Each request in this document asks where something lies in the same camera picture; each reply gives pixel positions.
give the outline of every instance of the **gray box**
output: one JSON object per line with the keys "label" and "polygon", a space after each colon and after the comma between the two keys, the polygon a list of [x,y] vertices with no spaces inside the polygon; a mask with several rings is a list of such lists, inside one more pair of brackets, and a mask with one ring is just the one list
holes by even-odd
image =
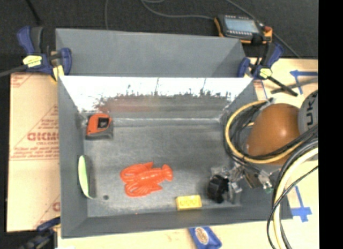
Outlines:
{"label": "gray box", "polygon": [[[82,91],[84,85],[88,91]],[[242,183],[237,205],[217,204],[205,192],[211,167],[229,163],[223,111],[256,100],[249,79],[64,76],[58,90],[62,237],[267,219],[271,198],[262,189]],[[114,120],[113,138],[85,139],[87,115],[104,109]],[[92,161],[94,199],[85,197],[78,183],[80,155]],[[168,164],[174,179],[161,183],[161,191],[128,197],[120,171],[150,161],[155,167]],[[203,207],[177,211],[176,197],[192,194],[201,196]]]}
{"label": "gray box", "polygon": [[56,49],[64,47],[71,75],[237,77],[245,57],[238,39],[59,28]]}
{"label": "gray box", "polygon": [[[211,167],[229,164],[224,108],[257,99],[251,80],[236,78],[244,57],[239,40],[57,29],[62,47],[73,58],[70,75],[58,81],[63,238],[267,219],[271,197],[262,189],[243,182],[236,205],[205,193]],[[85,138],[87,116],[98,111],[114,119],[112,139]],[[94,199],[78,182],[80,155],[91,159]],[[174,179],[146,197],[127,197],[120,171],[149,161],[168,164]],[[203,207],[177,211],[175,198],[191,194]]]}

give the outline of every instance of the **lobster toy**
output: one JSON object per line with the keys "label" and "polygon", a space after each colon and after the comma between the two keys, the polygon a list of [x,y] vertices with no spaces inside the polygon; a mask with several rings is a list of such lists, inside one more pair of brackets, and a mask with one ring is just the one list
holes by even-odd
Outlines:
{"label": "lobster toy", "polygon": [[120,178],[125,185],[125,193],[129,197],[142,197],[151,192],[159,191],[160,182],[173,179],[170,166],[164,164],[162,168],[152,168],[153,162],[134,164],[123,169]]}

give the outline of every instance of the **yellow block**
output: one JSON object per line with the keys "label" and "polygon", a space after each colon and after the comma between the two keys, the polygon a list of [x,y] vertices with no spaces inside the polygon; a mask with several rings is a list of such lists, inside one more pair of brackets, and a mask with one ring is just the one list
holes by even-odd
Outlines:
{"label": "yellow block", "polygon": [[202,206],[202,199],[199,195],[186,195],[176,198],[177,210],[196,209]]}

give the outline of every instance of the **black floor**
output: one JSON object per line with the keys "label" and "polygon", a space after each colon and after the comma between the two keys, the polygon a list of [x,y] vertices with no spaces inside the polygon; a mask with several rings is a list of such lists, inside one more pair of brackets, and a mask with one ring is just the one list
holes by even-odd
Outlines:
{"label": "black floor", "polygon": [[[283,57],[318,58],[319,0],[165,0],[145,3],[158,13],[171,15],[244,14],[248,12],[273,27],[285,48]],[[16,32],[23,26],[42,25],[42,47],[55,46],[56,27],[106,29],[106,0],[0,0],[0,72],[20,65],[25,55]],[[168,18],[149,11],[140,0],[108,0],[108,28],[117,31],[217,35],[205,18]],[[244,46],[247,56],[259,47]],[[5,233],[9,135],[9,79],[0,78],[0,248],[17,248],[35,233]]]}

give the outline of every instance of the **digital display device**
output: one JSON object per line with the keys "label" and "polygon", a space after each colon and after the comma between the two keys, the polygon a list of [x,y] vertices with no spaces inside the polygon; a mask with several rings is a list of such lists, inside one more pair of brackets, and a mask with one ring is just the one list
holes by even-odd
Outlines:
{"label": "digital display device", "polygon": [[219,36],[234,37],[242,43],[264,44],[271,42],[272,29],[264,26],[254,19],[237,15],[218,15],[214,22]]}

